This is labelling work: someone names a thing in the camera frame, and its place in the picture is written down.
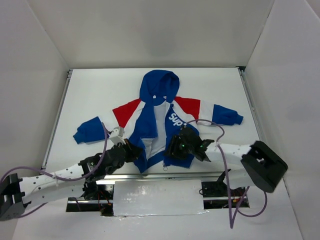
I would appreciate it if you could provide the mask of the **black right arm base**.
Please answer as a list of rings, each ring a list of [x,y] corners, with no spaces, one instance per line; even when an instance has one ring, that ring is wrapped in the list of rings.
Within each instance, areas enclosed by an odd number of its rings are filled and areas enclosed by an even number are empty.
[[[227,209],[229,207],[227,185],[223,182],[225,176],[226,174],[223,172],[216,181],[203,181],[201,183],[201,189],[198,193],[203,197],[205,210]],[[245,190],[244,187],[230,190],[232,208],[236,208]]]

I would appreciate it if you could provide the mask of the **blue white red hooded jacket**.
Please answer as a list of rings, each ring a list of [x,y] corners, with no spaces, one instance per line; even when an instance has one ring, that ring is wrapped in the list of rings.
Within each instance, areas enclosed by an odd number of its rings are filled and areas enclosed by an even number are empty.
[[[114,108],[100,120],[94,117],[78,128],[73,138],[77,144],[104,140],[104,130],[124,129],[124,137],[143,149],[133,163],[140,173],[163,162],[165,166],[190,168],[194,157],[185,160],[165,156],[171,138],[182,126],[199,133],[197,125],[241,125],[243,116],[236,110],[195,98],[178,96],[180,79],[172,71],[152,70],[142,79],[139,98]]]

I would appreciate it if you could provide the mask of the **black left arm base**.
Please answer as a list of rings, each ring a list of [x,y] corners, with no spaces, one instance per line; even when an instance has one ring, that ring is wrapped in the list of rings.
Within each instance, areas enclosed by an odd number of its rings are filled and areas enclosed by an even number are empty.
[[[102,217],[114,216],[114,184],[84,184],[84,193],[67,199],[67,213],[99,213]]]

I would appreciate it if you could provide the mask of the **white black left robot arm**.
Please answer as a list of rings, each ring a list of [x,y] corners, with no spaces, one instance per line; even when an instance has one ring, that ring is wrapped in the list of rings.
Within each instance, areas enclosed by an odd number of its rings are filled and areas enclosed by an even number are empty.
[[[21,218],[30,208],[59,199],[91,200],[98,194],[97,181],[134,162],[142,153],[142,148],[126,141],[53,173],[19,177],[10,171],[0,180],[0,219]]]

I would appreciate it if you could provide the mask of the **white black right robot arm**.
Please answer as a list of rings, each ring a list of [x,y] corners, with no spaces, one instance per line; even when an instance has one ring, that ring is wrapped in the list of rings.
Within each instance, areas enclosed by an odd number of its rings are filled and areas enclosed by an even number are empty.
[[[223,196],[237,188],[251,186],[273,193],[288,170],[287,163],[263,141],[257,140],[251,145],[218,143],[213,139],[201,139],[187,126],[171,138],[164,155],[171,165],[182,166],[197,159],[239,166],[236,170],[227,168],[221,174],[217,189]]]

